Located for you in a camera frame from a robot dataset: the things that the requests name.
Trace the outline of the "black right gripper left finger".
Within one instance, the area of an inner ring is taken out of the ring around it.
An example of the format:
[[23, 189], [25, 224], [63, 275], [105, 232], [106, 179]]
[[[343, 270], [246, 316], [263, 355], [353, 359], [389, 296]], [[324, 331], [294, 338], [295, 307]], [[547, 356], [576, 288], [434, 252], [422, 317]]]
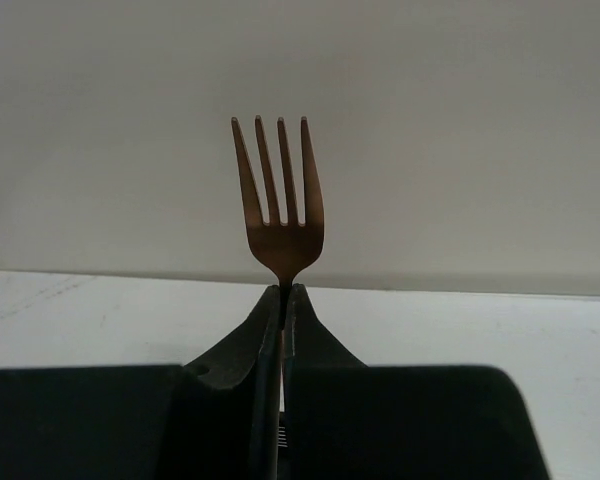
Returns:
[[185, 365], [0, 369], [0, 479], [273, 479], [281, 292]]

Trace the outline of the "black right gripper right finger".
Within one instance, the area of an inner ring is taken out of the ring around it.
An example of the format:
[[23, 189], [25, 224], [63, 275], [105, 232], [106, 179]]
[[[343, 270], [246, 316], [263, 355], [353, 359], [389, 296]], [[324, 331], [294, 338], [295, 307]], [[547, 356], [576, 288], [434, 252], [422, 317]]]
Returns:
[[285, 319], [292, 479], [546, 479], [524, 399], [485, 365], [369, 366], [295, 285]]

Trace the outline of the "copper rose-gold fork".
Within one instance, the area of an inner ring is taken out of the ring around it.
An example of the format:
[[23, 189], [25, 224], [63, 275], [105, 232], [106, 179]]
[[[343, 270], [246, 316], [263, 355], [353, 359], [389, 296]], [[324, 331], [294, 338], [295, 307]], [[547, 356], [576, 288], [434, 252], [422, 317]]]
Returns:
[[263, 212], [240, 121], [236, 117], [231, 119], [247, 243], [255, 259], [277, 278], [279, 309], [275, 321], [275, 338], [278, 342], [282, 342], [287, 301], [294, 280], [300, 272], [314, 264], [323, 251], [325, 238], [323, 195], [309, 124], [305, 117], [300, 121], [303, 218], [299, 217], [296, 181], [285, 120], [279, 118], [276, 122], [285, 216], [281, 215], [280, 200], [261, 117], [255, 118], [254, 129], [264, 181], [267, 213]]

